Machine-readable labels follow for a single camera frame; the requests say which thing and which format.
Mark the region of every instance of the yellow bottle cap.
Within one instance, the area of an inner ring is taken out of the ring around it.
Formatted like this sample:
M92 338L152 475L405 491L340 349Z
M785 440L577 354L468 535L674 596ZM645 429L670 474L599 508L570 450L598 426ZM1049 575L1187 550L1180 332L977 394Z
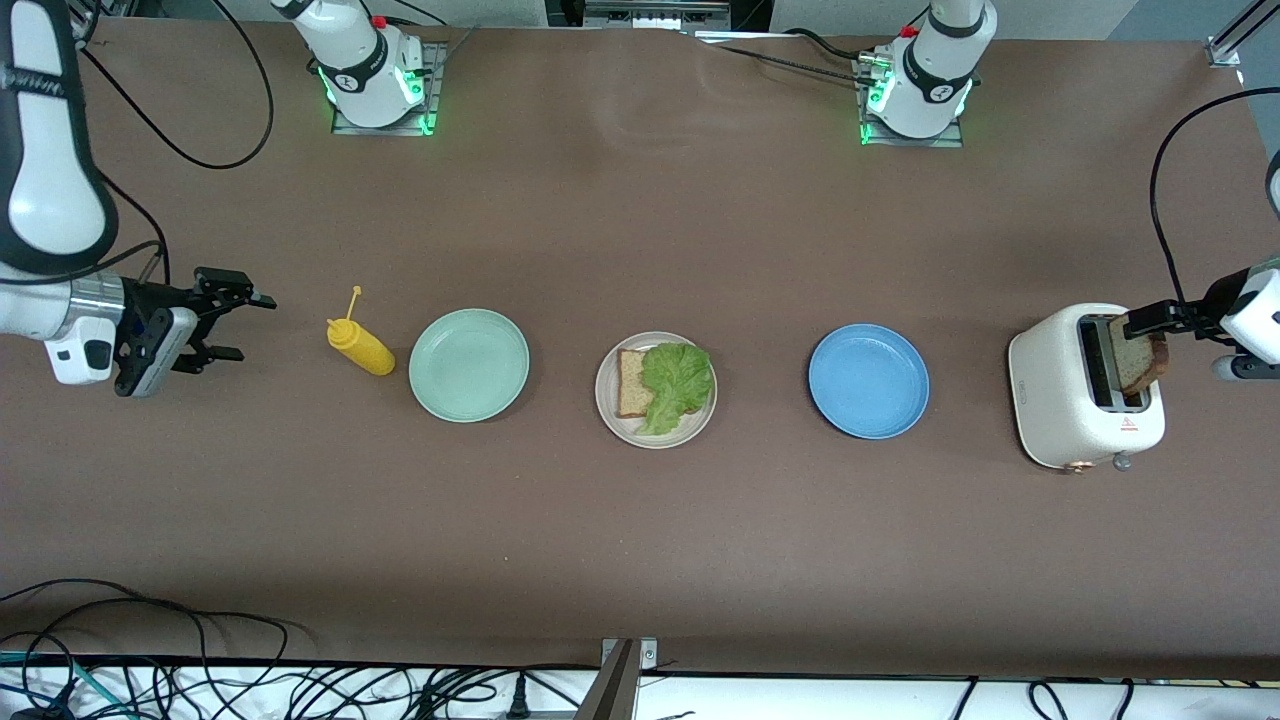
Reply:
M360 297L360 286L351 288L351 305L347 305L347 316L340 320L326 320L329 323L329 329L325 334L329 337L329 345L338 350L347 350L356 345L360 340L360 323L351 319L352 310L356 309L356 299Z
M360 331L360 324L355 320L329 320L329 329L325 334L329 337L329 345L338 350L347 350L356 345Z

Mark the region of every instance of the yellow squeeze bottle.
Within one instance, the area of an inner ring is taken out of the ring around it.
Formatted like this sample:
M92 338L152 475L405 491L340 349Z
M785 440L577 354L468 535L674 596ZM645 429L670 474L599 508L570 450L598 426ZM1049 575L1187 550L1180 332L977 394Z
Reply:
M387 350L383 341L351 319L351 311L356 309L356 299L360 297L360 286L357 284L352 290L355 292L351 296L351 305L347 306L347 316L342 320L328 320L329 345L370 373L385 375L396 369L396 356L392 355L390 350Z

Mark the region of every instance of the white floor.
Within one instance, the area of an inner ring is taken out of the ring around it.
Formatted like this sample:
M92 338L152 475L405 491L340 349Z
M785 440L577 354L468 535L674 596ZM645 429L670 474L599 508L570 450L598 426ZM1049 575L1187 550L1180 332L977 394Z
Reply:
M314 683L291 678L287 673L307 673L319 675L323 669L280 669L265 678L271 684L256 687L247 692L234 707L247 720L284 720L288 717L291 693L303 701L316 698L306 711L307 717L325 715L334 708L342 697L325 693ZM141 688L151 687L151 671L132 670ZM219 679L253 682L262 674L261 669L223 667L212 669ZM381 670L365 670L342 683L346 692L352 692L378 676ZM412 684L401 674L379 683L360 696L369 698L390 698L407 691L420 689L429 670L411 670ZM540 679L553 684L571 697L581 698L595 675L591 671L536 671ZM92 673L109 692L120 698L128 697L123 683L122 669L99 669ZM192 685L205 680L204 670L187 667L182 671L182 683ZM67 680L65 667L32 669L28 674L29 688L45 694L56 694ZM0 667L0 684L20 687L20 671L17 667ZM453 703L448 717L498 719L503 717L511 705L515 675L507 675L493 683L495 697L486 702ZM669 678L655 680L641 679L641 689L636 702L636 720L671 720L672 716L692 712L691 720L741 720L744 717L799 719L799 717L840 717L847 720L948 720L964 692L963 680L803 680L803 679L731 679L731 678ZM1068 719L1112 720L1117 711L1124 688L1107 683L1055 683L1055 691L1062 701ZM223 694L230 697L238 688L223 687ZM205 719L212 720L212 711L220 707L209 687L195 689L191 696L205 708ZM563 700L529 683L529 705L534 711L572 710ZM1055 717L1047 696L1043 696L1050 717ZM0 689L0 717L28 707L20 694ZM70 707L78 717L97 708L108 707L108 701L84 683L78 683ZM404 702L366 707L367 720L398 720L406 708ZM155 715L154 706L150 707ZM1139 684L1134 689L1133 702L1124 720L1267 720L1280 716L1280 689L1222 688L1208 685L1148 685ZM196 720L196 714L184 703L173 707L173 720ZM964 720L1037 720L1027 700L1027 683L1023 682L982 682L973 693L964 711ZM334 720L364 720L355 707L338 712ZM223 712L218 720L233 720L229 712Z

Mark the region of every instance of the blue plate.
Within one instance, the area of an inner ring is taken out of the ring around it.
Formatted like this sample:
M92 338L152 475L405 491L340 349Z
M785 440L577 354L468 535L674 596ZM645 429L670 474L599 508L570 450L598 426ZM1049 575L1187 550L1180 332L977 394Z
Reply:
M900 436L924 415L929 373L905 337L879 325L845 325L809 359L809 392L832 425L865 439Z

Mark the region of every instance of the whole wheat bread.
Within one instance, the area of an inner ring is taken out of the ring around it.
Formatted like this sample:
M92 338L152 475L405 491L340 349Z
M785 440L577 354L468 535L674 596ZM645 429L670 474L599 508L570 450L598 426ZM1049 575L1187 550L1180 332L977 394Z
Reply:
M1147 334L1129 340L1124 336L1129 315L1111 320L1111 354L1116 360L1120 392L1138 395L1169 370L1169 343L1162 334Z
M644 351L618 351L618 418L644 418L653 391L644 384Z

